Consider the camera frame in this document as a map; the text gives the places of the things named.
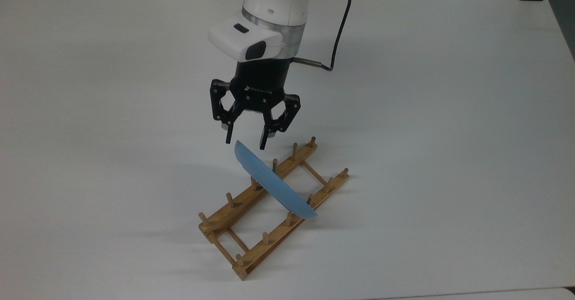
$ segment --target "wooden peg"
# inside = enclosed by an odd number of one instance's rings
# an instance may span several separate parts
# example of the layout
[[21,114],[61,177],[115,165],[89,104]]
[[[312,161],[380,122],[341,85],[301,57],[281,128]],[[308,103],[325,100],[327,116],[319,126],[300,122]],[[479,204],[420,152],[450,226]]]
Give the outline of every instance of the wooden peg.
[[315,137],[315,136],[312,136],[312,140],[311,140],[308,144],[306,144],[306,145],[308,145],[309,147],[313,147],[314,144],[316,144],[316,137]]
[[293,151],[292,151],[292,160],[296,160],[296,152],[297,152],[297,143],[293,144]]
[[232,198],[232,194],[231,193],[226,193],[226,198],[228,198],[228,206],[230,206],[230,208],[234,208],[234,198]]
[[288,212],[288,213],[287,213],[285,225],[288,226],[288,227],[292,225],[292,215],[293,215],[292,212]]
[[199,218],[202,220],[203,224],[206,225],[206,227],[208,227],[210,225],[210,222],[208,221],[208,219],[206,218],[206,216],[203,214],[203,212],[200,212],[198,214]]
[[244,266],[244,261],[242,260],[242,255],[236,254],[236,261],[240,266]]

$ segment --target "wooden dowel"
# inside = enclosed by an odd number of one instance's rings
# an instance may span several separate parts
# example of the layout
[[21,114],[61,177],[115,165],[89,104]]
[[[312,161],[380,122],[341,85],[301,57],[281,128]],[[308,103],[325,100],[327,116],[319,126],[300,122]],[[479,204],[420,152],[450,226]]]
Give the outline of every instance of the wooden dowel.
[[203,214],[203,212],[200,212],[198,214],[199,218],[202,220],[203,224],[206,225],[206,227],[210,226],[210,222],[208,221],[208,219],[206,218],[206,216]]
[[329,180],[327,181],[327,184],[325,185],[326,193],[329,193],[329,190],[331,190],[332,185],[333,185],[333,177],[330,177]]
[[230,208],[234,208],[234,198],[232,198],[232,194],[229,192],[226,193],[226,198],[228,199],[228,205]]
[[323,185],[326,185],[327,182],[325,182],[325,180],[322,178],[321,175],[319,175],[313,168],[312,166],[307,163],[306,161],[302,161],[301,164],[308,169],[308,171],[314,176],[316,177],[316,179],[318,179],[319,182],[321,182]]
[[234,263],[236,263],[232,255],[230,255],[230,253],[228,253],[228,251],[224,249],[224,247],[221,245],[220,241],[217,240],[217,238],[212,238],[211,241],[214,245],[216,245],[220,253],[224,255],[224,257],[228,260],[228,262],[230,262],[231,265],[234,265]]
[[238,243],[238,245],[240,245],[240,247],[242,248],[242,250],[244,252],[247,253],[250,250],[247,247],[247,245],[244,242],[242,242],[242,240],[240,239],[238,234],[236,234],[231,228],[226,229],[226,232],[228,232],[228,234],[230,234],[230,236],[232,236],[232,238],[236,241],[236,243]]
[[236,260],[240,266],[244,266],[244,261],[242,260],[242,255],[236,254]]
[[314,146],[314,144],[316,144],[316,137],[312,136],[312,140],[306,145],[309,147],[312,147],[312,146]]
[[288,227],[291,226],[291,224],[292,224],[292,215],[293,215],[292,212],[287,213],[285,225]]
[[297,143],[293,144],[293,151],[292,151],[292,160],[296,160],[296,152],[297,152]]

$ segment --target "white table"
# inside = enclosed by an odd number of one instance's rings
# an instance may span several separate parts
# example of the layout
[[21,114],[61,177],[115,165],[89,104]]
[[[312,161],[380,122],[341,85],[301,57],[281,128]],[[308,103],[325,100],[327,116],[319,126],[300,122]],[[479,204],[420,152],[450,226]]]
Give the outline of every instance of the white table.
[[[575,63],[547,1],[354,0],[332,73],[257,151],[350,180],[246,280],[197,229],[249,179],[211,119],[242,0],[0,0],[0,297],[367,299],[575,285]],[[345,0],[313,0],[328,62]],[[318,187],[296,172],[304,195]],[[246,243],[285,211],[265,199]]]

